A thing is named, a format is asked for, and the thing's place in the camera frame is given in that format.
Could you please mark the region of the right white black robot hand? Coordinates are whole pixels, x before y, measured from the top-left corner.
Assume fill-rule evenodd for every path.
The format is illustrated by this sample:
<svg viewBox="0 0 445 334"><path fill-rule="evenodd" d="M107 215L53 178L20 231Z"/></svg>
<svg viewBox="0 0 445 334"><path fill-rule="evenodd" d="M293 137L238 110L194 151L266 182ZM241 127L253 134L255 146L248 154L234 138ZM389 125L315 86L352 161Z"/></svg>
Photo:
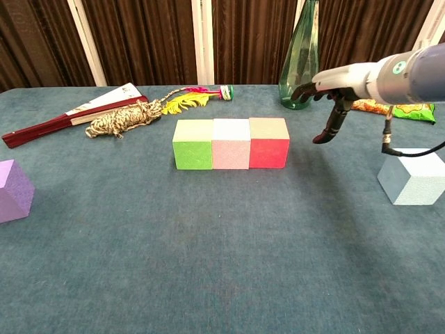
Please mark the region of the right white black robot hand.
<svg viewBox="0 0 445 334"><path fill-rule="evenodd" d="M334 101L325 129L314 137L313 143L330 142L341 129L353 102L370 98L366 82L374 66L375 64L371 62L354 63L324 70L313 76L309 83L302 84L294 90L291 99L300 102L306 102L310 97L318 101L324 95Z"/></svg>

